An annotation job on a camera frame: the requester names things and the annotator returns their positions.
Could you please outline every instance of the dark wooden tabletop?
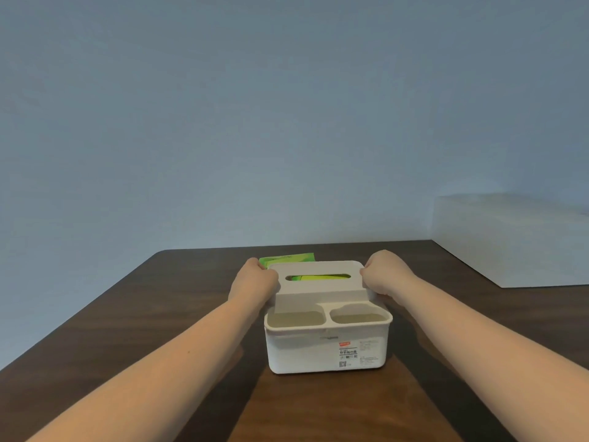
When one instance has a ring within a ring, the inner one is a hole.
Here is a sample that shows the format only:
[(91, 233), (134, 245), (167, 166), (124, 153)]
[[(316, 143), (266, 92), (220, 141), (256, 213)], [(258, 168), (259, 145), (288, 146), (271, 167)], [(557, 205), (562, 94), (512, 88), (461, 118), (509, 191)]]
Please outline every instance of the dark wooden tabletop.
[[(0, 440), (26, 440), (221, 304), (247, 258), (314, 252), (317, 260), (365, 263), (383, 248), (479, 312), (589, 368), (589, 286), (501, 289), (431, 241), (168, 250), (0, 371)], [(178, 440), (514, 440), (410, 317), (392, 312), (383, 368), (302, 375), (270, 372), (258, 319), (244, 356)]]

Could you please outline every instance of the white plastic tissue box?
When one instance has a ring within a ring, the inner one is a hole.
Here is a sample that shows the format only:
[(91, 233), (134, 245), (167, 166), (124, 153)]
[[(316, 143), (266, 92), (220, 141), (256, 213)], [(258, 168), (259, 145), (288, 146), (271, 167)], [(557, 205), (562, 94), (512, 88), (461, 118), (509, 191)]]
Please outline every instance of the white plastic tissue box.
[[(279, 289), (264, 317), (272, 372), (379, 368), (387, 356), (393, 319), (362, 286), (355, 261), (276, 263)], [(292, 276), (348, 274), (348, 278), (292, 281)]]
[(589, 215), (515, 194), (435, 201), (433, 240), (500, 287), (589, 283)]

